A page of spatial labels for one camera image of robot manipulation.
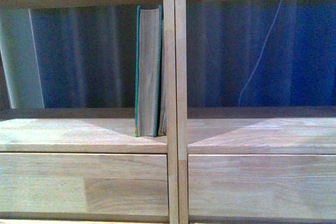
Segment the blue curtain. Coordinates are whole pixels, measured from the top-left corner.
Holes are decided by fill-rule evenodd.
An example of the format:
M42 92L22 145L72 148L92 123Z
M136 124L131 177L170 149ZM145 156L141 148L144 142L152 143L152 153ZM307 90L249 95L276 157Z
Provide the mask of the blue curtain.
M237 106L278 1L188 3L188 106ZM283 0L241 105L335 105L335 17L336 0ZM134 106L136 6L31 19L46 108Z
M46 108L134 106L136 9L31 10Z
M187 6L188 106L237 106L279 0ZM336 0L284 0L242 106L335 105Z

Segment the wooden bookshelf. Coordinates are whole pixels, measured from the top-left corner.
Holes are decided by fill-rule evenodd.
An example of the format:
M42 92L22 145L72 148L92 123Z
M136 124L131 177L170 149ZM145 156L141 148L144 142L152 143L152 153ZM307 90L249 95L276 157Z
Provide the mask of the wooden bookshelf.
M136 5L160 3L167 136L135 137L133 108L1 111L2 218L179 222L174 0L0 0L0 7L135 5L136 15Z
M335 222L335 107L187 111L187 1L225 0L175 0L180 223Z
M336 221L335 107L188 110L187 1L224 0L0 0L5 8L163 2L169 78L166 137L136 138L133 109L2 111L2 218Z

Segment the white cord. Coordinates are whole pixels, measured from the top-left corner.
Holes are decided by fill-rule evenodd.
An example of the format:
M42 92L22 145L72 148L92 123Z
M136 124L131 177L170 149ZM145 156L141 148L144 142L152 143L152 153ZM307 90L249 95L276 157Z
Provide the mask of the white cord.
M269 35L270 35L270 33L271 33L272 29L273 29L273 26L274 26L275 21L277 20L277 17L278 17L278 15L279 15L279 11L280 11L280 7L281 7L281 3L282 3L282 0L279 0L279 5L278 5L277 12L275 13L273 22L272 22L271 26L269 27L268 33L267 33L267 35L266 35L266 38L265 38L265 41L264 41L264 44L263 44L263 47L262 47L262 49L261 49L261 51L260 51L260 55L259 55L258 61L257 61L256 65L255 65L255 67L254 67L254 69L253 69L253 71L252 71L250 77L248 78L247 83L245 84L245 86L243 87L242 91L241 91L240 94L239 94L238 107L240 107L240 103L241 103L241 101L242 101L242 96L243 96L243 93L244 93L245 89L247 88L247 86L248 86L249 83L251 82L251 79L252 79L253 75L255 74L255 72L256 72L256 70L257 70L257 68L258 68L258 66L259 66L260 60L261 60L261 58L262 58L262 56L263 56L263 53L264 53L264 50L265 50L265 47L266 47L266 43L267 43L268 37L269 37Z

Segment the curtain fold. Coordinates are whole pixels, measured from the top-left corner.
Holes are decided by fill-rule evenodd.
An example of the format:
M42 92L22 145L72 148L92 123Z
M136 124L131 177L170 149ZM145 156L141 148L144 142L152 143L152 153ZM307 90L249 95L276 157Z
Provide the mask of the curtain fold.
M43 108L28 10L0 9L0 51L12 109Z

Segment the book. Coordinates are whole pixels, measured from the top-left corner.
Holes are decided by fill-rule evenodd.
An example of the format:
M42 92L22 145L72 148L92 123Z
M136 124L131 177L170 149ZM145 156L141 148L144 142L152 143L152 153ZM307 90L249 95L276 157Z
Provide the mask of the book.
M138 6L136 24L135 135L165 135L162 6L150 10Z

